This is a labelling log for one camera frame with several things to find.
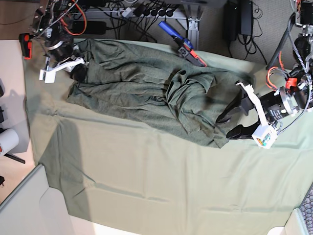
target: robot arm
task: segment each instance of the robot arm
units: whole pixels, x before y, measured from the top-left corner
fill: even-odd
[[[45,83],[53,83],[56,72],[62,69],[70,72],[71,78],[75,80],[85,77],[85,74],[82,74],[86,73],[83,55],[68,33],[68,24],[63,20],[67,13],[77,7],[77,2],[78,0],[41,0],[31,26],[32,34],[19,36],[22,53],[26,59],[31,58],[32,39],[44,40],[45,68],[40,71],[39,80],[44,80]],[[50,66],[51,58],[56,61],[54,67]]]
[[[228,122],[231,116],[237,112],[243,112],[247,116],[249,110],[252,109],[256,109],[259,120],[249,127],[236,126],[226,135],[230,140],[254,139],[259,146],[270,148],[279,134],[287,130],[306,111],[309,112],[313,109],[313,20],[311,18],[313,6],[312,3],[308,4],[308,2],[301,0],[295,1],[295,6],[295,12],[291,15],[288,27],[267,66],[268,76],[271,71],[277,68],[273,67],[273,64],[288,38],[292,44],[293,55],[299,65],[290,73],[285,72],[286,85],[284,87],[276,88],[273,84],[268,83],[268,86],[275,91],[262,97],[252,96],[253,91],[248,90],[248,86],[241,84],[241,93],[217,118],[216,123]],[[292,41],[290,34],[293,25],[302,28],[302,33],[295,41]],[[282,129],[280,119],[289,115],[294,116],[298,112],[301,112],[300,115],[290,125]]]

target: power strip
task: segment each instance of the power strip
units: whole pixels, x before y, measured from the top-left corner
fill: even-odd
[[[181,11],[180,9],[176,9],[173,11],[173,16],[153,16],[151,13],[147,16],[141,14],[140,16],[135,16],[133,15],[133,11],[136,9],[136,7],[128,7],[126,9],[124,8],[90,8],[85,12],[88,20],[97,20],[97,19],[105,19],[105,18],[110,18],[115,17],[115,18],[142,18],[142,17],[147,17],[147,18],[158,18],[158,19],[177,19],[177,20],[186,20],[186,14],[185,12]]]

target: green sheet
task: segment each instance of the green sheet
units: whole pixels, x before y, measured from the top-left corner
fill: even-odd
[[[45,63],[39,46],[33,54],[24,64],[34,157],[45,166],[49,185],[64,194],[71,215],[142,235],[266,235],[285,224],[313,181],[312,114],[271,150],[250,140],[222,149],[199,146],[66,103],[73,81],[64,71],[54,84],[39,81]],[[211,66],[250,74],[257,91],[268,92],[263,66],[199,55]]]

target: red component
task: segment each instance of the red component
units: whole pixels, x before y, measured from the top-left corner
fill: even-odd
[[[201,63],[203,63],[204,66],[207,67],[207,64],[195,53],[194,50],[191,50],[191,51],[190,51],[190,54],[191,54],[193,57],[195,57],[197,60],[200,60]]]
[[[29,56],[28,57],[26,57],[25,56],[25,59],[26,60],[30,60],[31,59],[31,56],[32,56],[32,48],[33,48],[33,43],[32,42],[28,42],[28,44],[27,44],[27,47],[28,47],[28,49],[29,49]]]
[[[298,79],[297,78],[288,78],[286,82],[286,89],[290,90],[291,87],[297,87]]]
[[[29,41],[29,35],[28,35],[28,34],[26,34],[26,35],[24,36],[24,40],[25,40],[25,42],[28,42],[28,41]]]

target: red clip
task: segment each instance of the red clip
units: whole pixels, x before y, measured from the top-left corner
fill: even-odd
[[[25,59],[26,60],[30,60],[31,57],[32,57],[33,43],[32,42],[28,42],[27,43],[27,47],[29,49],[29,56],[28,57],[25,56]]]
[[[297,78],[288,78],[286,82],[286,89],[290,90],[291,87],[297,87],[298,79]]]
[[[194,50],[191,50],[191,51],[190,51],[190,54],[191,54],[194,58],[200,60],[200,62],[203,63],[204,67],[207,67],[207,64],[205,63],[205,61],[202,60],[202,59],[195,53]]]

